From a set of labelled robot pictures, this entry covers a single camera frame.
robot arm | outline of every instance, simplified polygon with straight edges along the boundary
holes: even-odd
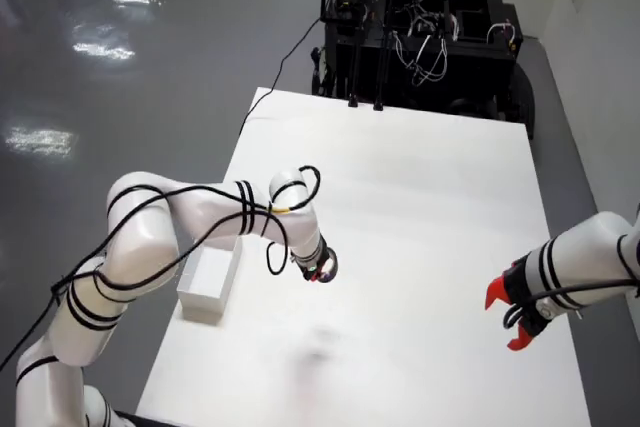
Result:
[[[109,243],[99,274],[92,275],[96,269],[87,263],[69,285],[49,329],[58,359],[79,367],[94,362],[127,305],[173,277],[181,257],[172,217],[205,245],[252,233],[288,244],[305,279],[330,281],[337,262],[318,230],[312,205],[295,211],[284,207],[309,198],[301,172],[276,175],[269,190],[270,198],[247,181],[203,187],[148,173],[119,179],[108,196],[109,231],[125,223]],[[159,194],[166,197],[149,203]],[[149,205],[125,219],[144,203]]]
[[[599,213],[513,262],[489,285],[485,308],[511,304],[505,328],[518,324],[508,347],[521,350],[555,317],[639,288],[640,217],[635,226]]]
[[[269,197],[247,181],[203,186],[141,172],[120,178],[108,196],[106,256],[89,255],[68,277],[48,331],[18,362],[16,425],[130,427],[97,390],[83,387],[81,367],[100,355],[129,303],[171,279],[198,245],[261,235],[291,247],[306,280],[330,282],[337,258],[310,202],[318,183],[309,194],[304,170],[320,181],[313,167],[282,172],[271,181]],[[182,255],[172,218],[198,239]]]

white tabletop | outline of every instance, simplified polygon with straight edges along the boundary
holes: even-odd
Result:
[[[256,98],[264,92],[259,89]],[[244,240],[222,319],[165,334],[140,416],[211,426],[587,426],[566,317],[522,352],[487,285],[548,239],[521,125],[274,92],[227,179],[322,172],[327,285]]]

black band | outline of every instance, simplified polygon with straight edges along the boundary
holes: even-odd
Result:
[[[22,372],[20,372],[20,375],[18,376],[18,380],[16,380],[16,385],[18,385],[20,383],[20,381],[24,378],[24,376],[27,375],[32,370],[37,369],[38,367],[40,367],[42,365],[51,364],[53,362],[59,362],[58,358],[55,355],[50,355],[49,357],[45,357],[43,359],[36,360],[32,364],[29,364],[28,367],[26,367]]]
[[[76,308],[73,306],[73,302],[71,302],[71,296],[69,295],[69,293],[67,293],[67,307],[69,308],[69,312],[71,312],[71,315],[73,315],[73,318],[76,319],[76,322],[78,322],[80,325],[82,325],[83,327],[89,329],[89,330],[93,330],[96,332],[104,332],[107,330],[111,330],[113,329],[116,325],[118,325],[117,322],[111,324],[111,325],[96,325],[93,324],[87,320],[85,320],[84,318],[82,318],[80,316],[80,314],[78,314],[78,312],[76,311]]]
[[[253,189],[251,188],[251,184],[246,180],[243,180],[242,183],[247,189],[247,193],[249,194],[249,208],[251,211],[249,212],[249,230],[247,230],[247,234],[253,232],[253,225],[256,222],[256,203],[253,198]]]
[[[238,189],[240,189],[240,198],[242,199],[242,227],[240,227],[240,233],[238,235],[244,234],[244,229],[247,228],[247,197],[244,195],[244,187],[238,181],[236,181],[236,185]]]
[[[620,259],[620,262],[622,263],[624,270],[627,271],[629,278],[638,282],[638,292],[636,292],[636,298],[637,298],[637,297],[640,297],[640,279],[638,278],[636,273],[633,270],[631,270],[631,267],[629,267],[629,264],[627,264],[627,260],[622,255],[622,239],[624,239],[625,237],[626,235],[620,236],[620,238],[618,239],[618,243],[616,244],[616,250],[618,251],[618,258]]]
[[[104,297],[107,300],[110,300],[111,302],[115,302],[116,304],[129,304],[129,303],[133,302],[134,300],[136,300],[136,299],[119,300],[119,299],[113,299],[113,298],[109,297],[104,292],[102,292],[102,290],[100,290],[100,285],[98,284],[98,276],[97,275],[93,276],[93,284],[96,286],[96,290],[98,291],[98,293],[102,297]]]
[[[118,195],[116,195],[113,200],[109,202],[109,207],[107,207],[107,215],[109,215],[109,212],[111,212],[111,209],[118,200],[120,200],[125,195],[130,194],[131,192],[135,192],[136,190],[151,190],[156,194],[164,195],[164,192],[162,192],[159,188],[154,187],[153,185],[135,185],[123,190],[122,192],[119,192]]]
[[[553,239],[551,242],[549,242],[549,247],[547,247],[547,266],[549,267],[549,275],[551,275],[551,281],[556,286],[556,289],[561,289],[562,285],[560,285],[560,280],[558,279],[558,276],[556,275],[556,269],[553,266],[553,253],[552,252],[553,252],[553,244],[555,244],[556,239],[557,239],[557,237],[555,239]],[[569,297],[569,294],[560,294],[560,297],[562,297],[562,300],[564,300],[567,304],[572,305],[576,309],[582,309],[582,308],[585,307],[580,302],[576,302],[571,297]]]
[[[80,309],[80,312],[82,312],[86,317],[89,317],[90,319],[95,320],[97,322],[117,322],[118,320],[120,320],[120,316],[122,314],[118,314],[118,315],[115,315],[113,317],[105,317],[105,316],[98,315],[98,314],[95,314],[95,313],[91,312],[80,301],[80,298],[78,297],[78,293],[76,292],[76,284],[75,284],[75,282],[71,282],[71,287],[69,288],[69,292],[71,293],[71,297],[73,297],[73,302],[75,303],[75,305],[78,307],[78,309]]]
[[[305,187],[307,186],[307,184],[305,184],[302,180],[292,180],[291,182],[287,182],[284,185],[281,185],[278,190],[276,190],[273,195],[271,196],[271,201],[275,202],[276,199],[278,198],[278,196],[284,192],[285,190],[287,190],[289,187],[293,187],[294,185],[304,185]]]
[[[551,285],[549,285],[549,281],[547,280],[547,275],[544,272],[544,252],[547,250],[547,246],[549,245],[549,243],[550,242],[547,242],[542,246],[542,248],[540,249],[540,255],[538,257],[538,271],[540,272],[540,278],[542,279],[542,285],[544,285],[544,290],[547,292],[551,290]],[[571,310],[571,307],[564,305],[564,303],[561,302],[557,296],[550,295],[549,298],[553,300],[556,303],[556,305],[558,305],[559,307],[565,310]]]
[[[107,399],[104,398],[104,395],[100,395],[102,396],[102,400],[104,401],[104,421],[102,422],[102,427],[109,427],[111,425],[111,407],[109,407]]]
[[[326,242],[325,242],[324,238],[322,236],[320,236],[320,241],[318,242],[318,245],[316,246],[316,250],[314,250],[311,253],[311,255],[307,255],[306,257],[298,257],[296,254],[292,254],[292,255],[295,257],[295,259],[298,262],[303,262],[303,263],[304,262],[308,262],[310,260],[313,260],[314,257],[317,257],[320,254],[320,251],[322,249],[324,249],[325,244],[326,244]]]

gray floor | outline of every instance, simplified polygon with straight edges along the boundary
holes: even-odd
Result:
[[[319,0],[0,0],[0,352],[105,235],[105,196],[119,175],[223,177],[255,87],[271,83],[318,10]],[[308,54],[321,42],[316,28],[280,88],[309,91]],[[520,61],[535,89],[532,149],[558,234],[595,206],[544,50],[527,41]],[[171,284],[136,302],[87,369],[117,408],[135,410],[175,300]],[[624,301],[572,327],[593,425],[632,425],[640,354]],[[14,366],[0,376],[3,425],[13,423]]]

black metal frame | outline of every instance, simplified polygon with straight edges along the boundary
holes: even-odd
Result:
[[[362,12],[368,12],[366,21],[362,23],[329,18],[327,1],[322,0],[322,13],[326,24],[325,55],[332,83],[330,88],[325,88],[325,95],[333,93],[335,83],[336,97],[346,98],[350,106],[357,106],[356,97],[359,96],[373,102],[376,110],[382,110],[384,103],[390,102],[397,106],[412,107],[411,102],[404,102],[400,98],[399,92],[407,97],[415,97],[413,104],[417,106],[413,105],[413,108],[425,110],[447,111],[450,105],[454,105],[453,101],[457,101],[456,105],[459,105],[462,99],[479,104],[497,99],[503,110],[508,108],[500,99],[507,97],[511,74],[522,42],[517,14],[512,5],[505,4],[502,0],[481,0],[486,4],[486,30],[492,24],[508,20],[515,25],[518,33],[513,44],[508,42],[510,33],[505,35],[500,30],[494,32],[489,43],[484,39],[479,41],[478,38],[464,37],[454,42],[452,27],[449,22],[444,22],[444,39],[450,60],[447,75],[442,82],[425,85],[421,91],[407,92],[406,89],[403,90],[402,84],[402,76],[406,77],[406,70],[392,51],[392,31],[397,28],[394,8],[397,0],[361,0],[366,6],[362,8]],[[442,0],[444,18],[449,18],[452,9],[457,13],[463,1],[467,0]],[[415,58],[423,38],[403,36],[407,53]],[[427,64],[430,59],[435,60],[440,46],[434,44],[437,43],[430,42],[426,46],[421,62],[424,59]]]

